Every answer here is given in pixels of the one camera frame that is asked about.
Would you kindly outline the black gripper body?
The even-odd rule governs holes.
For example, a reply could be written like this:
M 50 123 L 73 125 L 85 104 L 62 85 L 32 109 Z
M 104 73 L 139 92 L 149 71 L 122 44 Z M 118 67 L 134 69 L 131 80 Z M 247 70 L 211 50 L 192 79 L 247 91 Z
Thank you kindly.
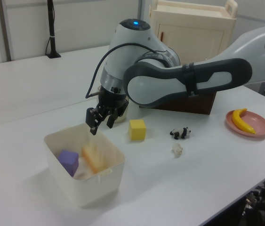
M 118 113 L 124 113 L 128 107 L 126 94 L 115 94 L 100 86 L 102 93 L 98 96 L 97 107 L 106 107 L 108 110 L 117 110 Z

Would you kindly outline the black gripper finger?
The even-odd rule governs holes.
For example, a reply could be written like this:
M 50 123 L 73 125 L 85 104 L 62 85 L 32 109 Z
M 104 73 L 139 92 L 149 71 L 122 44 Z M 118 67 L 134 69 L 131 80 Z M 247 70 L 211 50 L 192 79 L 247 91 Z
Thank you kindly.
M 121 107 L 107 107 L 108 109 L 108 121 L 107 121 L 107 126 L 109 128 L 112 128 L 115 121 L 119 118 L 122 117 L 126 111 L 126 108 L 128 107 L 128 103 L 124 103 Z
M 96 108 L 88 108 L 86 111 L 86 124 L 90 127 L 90 133 L 96 135 L 97 129 L 101 122 L 107 116 L 107 108 L 105 106 L 99 106 Z

